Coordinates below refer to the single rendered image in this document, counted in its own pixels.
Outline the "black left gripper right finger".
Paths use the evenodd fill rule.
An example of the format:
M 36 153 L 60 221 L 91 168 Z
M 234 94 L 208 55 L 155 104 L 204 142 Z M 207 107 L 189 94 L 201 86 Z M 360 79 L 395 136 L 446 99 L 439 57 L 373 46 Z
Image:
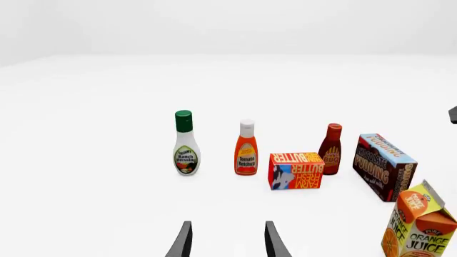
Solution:
M 273 221 L 266 222 L 264 239 L 268 257 L 292 257 L 281 240 Z

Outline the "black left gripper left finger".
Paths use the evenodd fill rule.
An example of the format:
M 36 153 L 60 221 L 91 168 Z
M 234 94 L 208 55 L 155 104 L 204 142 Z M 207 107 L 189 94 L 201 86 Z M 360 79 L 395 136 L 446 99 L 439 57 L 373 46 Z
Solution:
M 184 221 L 176 240 L 165 257 L 189 257 L 193 239 L 192 223 Z

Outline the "orange juice carton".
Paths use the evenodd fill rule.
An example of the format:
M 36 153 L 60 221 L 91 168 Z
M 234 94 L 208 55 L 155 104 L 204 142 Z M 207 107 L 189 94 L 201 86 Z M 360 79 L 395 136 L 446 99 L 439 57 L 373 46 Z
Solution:
M 457 220 L 427 181 L 400 192 L 383 235 L 386 257 L 442 257 Z

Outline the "red butter box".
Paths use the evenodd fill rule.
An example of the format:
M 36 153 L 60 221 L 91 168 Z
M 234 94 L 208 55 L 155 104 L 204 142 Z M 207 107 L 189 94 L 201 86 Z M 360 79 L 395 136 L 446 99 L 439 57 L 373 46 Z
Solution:
M 317 153 L 271 153 L 269 186 L 271 190 L 320 188 L 324 164 Z

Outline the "tomato ketchup bottle white cap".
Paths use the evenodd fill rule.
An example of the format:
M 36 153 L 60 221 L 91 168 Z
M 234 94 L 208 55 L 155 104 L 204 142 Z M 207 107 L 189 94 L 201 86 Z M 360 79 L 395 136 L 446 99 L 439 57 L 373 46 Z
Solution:
M 234 171 L 237 175 L 255 175 L 258 168 L 258 148 L 254 136 L 254 121 L 240 121 L 240 134 L 234 153 Z

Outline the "ranch dressing bottle green cap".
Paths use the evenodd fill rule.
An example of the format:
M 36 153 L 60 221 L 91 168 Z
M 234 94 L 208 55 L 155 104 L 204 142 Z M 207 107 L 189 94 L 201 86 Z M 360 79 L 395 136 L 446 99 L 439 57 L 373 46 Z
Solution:
M 175 113 L 176 144 L 173 161 L 182 176 L 194 175 L 201 162 L 201 152 L 194 138 L 192 113 L 187 110 Z

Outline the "brown BBQ sauce bottle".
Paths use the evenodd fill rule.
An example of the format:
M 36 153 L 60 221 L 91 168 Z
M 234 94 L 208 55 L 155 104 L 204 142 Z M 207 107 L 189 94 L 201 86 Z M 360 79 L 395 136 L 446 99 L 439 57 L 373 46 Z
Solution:
M 340 124 L 328 125 L 326 137 L 318 151 L 318 155 L 324 162 L 324 175 L 335 175 L 338 173 L 341 161 L 341 132 L 342 126 Z

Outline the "chocolate pudding box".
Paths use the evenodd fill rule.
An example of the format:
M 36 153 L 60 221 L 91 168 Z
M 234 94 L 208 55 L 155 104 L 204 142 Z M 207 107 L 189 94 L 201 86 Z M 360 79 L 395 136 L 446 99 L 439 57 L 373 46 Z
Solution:
M 418 162 L 380 134 L 361 134 L 353 168 L 384 202 L 395 202 L 409 188 Z

